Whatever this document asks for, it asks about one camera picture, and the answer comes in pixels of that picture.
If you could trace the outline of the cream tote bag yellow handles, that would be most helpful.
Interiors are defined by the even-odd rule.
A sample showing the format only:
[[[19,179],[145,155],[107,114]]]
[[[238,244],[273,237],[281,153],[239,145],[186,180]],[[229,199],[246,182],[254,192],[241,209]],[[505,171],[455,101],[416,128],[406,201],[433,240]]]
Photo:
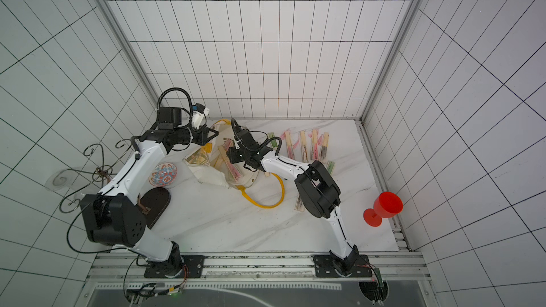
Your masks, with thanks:
[[[285,197],[282,179],[278,175],[274,175],[281,189],[280,200],[277,203],[266,206],[253,200],[247,194],[246,189],[255,183],[258,173],[247,170],[240,164],[231,163],[227,155],[227,150],[235,145],[231,122],[227,119],[220,119],[213,124],[212,130],[218,132],[219,135],[184,159],[184,163],[198,182],[236,189],[246,200],[258,208],[273,209],[280,206]]]

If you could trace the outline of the plain bamboo folding fan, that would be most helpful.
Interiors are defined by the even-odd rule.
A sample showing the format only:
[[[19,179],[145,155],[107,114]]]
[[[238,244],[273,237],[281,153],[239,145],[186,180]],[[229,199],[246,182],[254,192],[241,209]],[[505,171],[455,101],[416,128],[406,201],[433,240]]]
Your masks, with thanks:
[[[309,162],[309,152],[307,147],[307,135],[305,131],[299,133],[299,145],[301,149],[301,160],[304,163]]]

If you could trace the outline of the grey pink folding fan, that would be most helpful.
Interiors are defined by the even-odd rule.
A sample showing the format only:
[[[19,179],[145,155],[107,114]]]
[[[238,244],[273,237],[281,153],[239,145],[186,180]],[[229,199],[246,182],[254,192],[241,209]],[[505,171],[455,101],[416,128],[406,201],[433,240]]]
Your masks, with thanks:
[[[328,132],[324,132],[323,135],[321,136],[321,149],[320,149],[320,152],[319,152],[319,160],[321,162],[325,162],[326,160],[326,156],[327,156],[327,151],[328,151],[328,141],[329,141],[329,133]]]

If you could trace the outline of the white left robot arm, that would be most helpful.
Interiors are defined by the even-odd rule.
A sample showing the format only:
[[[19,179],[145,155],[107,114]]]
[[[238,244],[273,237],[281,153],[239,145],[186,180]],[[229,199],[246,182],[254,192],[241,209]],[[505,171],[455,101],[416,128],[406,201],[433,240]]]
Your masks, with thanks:
[[[209,109],[201,104],[190,108],[191,118],[181,124],[182,109],[160,107],[157,120],[141,136],[133,136],[133,159],[95,195],[80,204],[88,239],[106,246],[124,246],[152,262],[166,262],[173,243],[154,234],[138,209],[139,194],[156,166],[178,144],[204,146],[218,133],[206,126]]]

